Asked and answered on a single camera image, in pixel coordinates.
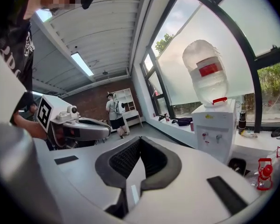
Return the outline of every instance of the shorts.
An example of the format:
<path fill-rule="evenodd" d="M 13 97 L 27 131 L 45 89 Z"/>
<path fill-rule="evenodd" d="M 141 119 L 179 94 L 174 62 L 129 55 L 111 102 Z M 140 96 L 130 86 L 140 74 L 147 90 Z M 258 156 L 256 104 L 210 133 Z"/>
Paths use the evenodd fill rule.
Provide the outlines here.
<path fill-rule="evenodd" d="M 110 120 L 112 129 L 118 129 L 122 126 L 125 126 L 125 122 L 123 120 L 123 118 L 119 118 L 119 119 L 115 119 L 115 120 Z"/>

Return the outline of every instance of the white shelving unit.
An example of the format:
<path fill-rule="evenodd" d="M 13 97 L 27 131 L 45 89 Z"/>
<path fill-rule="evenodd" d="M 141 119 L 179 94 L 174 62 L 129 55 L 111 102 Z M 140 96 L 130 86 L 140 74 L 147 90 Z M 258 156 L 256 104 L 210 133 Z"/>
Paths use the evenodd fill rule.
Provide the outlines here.
<path fill-rule="evenodd" d="M 141 123 L 141 126 L 143 127 L 139 112 L 136 110 L 136 106 L 134 103 L 131 89 L 128 88 L 128 89 L 115 91 L 115 92 L 111 92 L 111 93 L 113 94 L 113 98 L 115 101 L 122 102 L 126 105 L 126 112 L 122 114 L 122 117 L 125 121 L 127 131 L 130 132 L 128 122 L 126 121 L 126 119 L 134 117 L 134 116 L 139 117 L 139 121 Z"/>

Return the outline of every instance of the black t-shirt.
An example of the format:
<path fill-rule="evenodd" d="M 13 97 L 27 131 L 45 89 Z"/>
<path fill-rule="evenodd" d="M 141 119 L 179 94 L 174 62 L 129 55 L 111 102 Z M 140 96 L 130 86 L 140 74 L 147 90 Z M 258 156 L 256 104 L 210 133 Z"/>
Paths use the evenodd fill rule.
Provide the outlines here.
<path fill-rule="evenodd" d="M 20 99 L 15 111 L 33 100 L 32 65 L 34 45 L 30 20 L 24 20 L 28 0 L 9 0 L 5 16 L 0 21 L 0 53 L 11 71 L 25 86 L 27 92 Z"/>

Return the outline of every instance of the floor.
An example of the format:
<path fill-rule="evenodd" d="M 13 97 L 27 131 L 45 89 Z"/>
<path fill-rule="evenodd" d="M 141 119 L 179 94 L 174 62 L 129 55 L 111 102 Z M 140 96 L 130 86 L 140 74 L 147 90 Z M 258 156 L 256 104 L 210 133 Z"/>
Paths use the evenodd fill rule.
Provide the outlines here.
<path fill-rule="evenodd" d="M 173 140 L 171 140 L 161 132 L 157 131 L 156 129 L 152 128 L 147 123 L 143 123 L 143 128 L 140 124 L 130 127 L 129 137 L 131 136 L 147 136 L 175 143 Z M 120 137 L 118 136 L 118 134 L 114 132 L 105 141 L 105 144 L 108 144 L 109 142 L 114 142 L 119 139 Z M 145 178 L 145 169 L 143 162 L 140 158 L 137 164 L 135 165 L 133 171 L 131 172 L 130 176 L 126 180 L 126 197 L 129 211 L 131 211 L 134 208 L 134 206 L 140 199 L 140 183 Z"/>

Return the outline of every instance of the purple bag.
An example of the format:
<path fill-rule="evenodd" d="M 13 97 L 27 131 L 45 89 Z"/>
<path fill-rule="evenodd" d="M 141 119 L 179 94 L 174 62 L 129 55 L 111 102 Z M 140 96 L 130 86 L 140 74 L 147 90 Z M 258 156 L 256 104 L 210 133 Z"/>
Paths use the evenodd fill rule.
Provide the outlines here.
<path fill-rule="evenodd" d="M 188 126 L 193 121 L 192 118 L 180 118 L 177 121 L 178 126 Z"/>

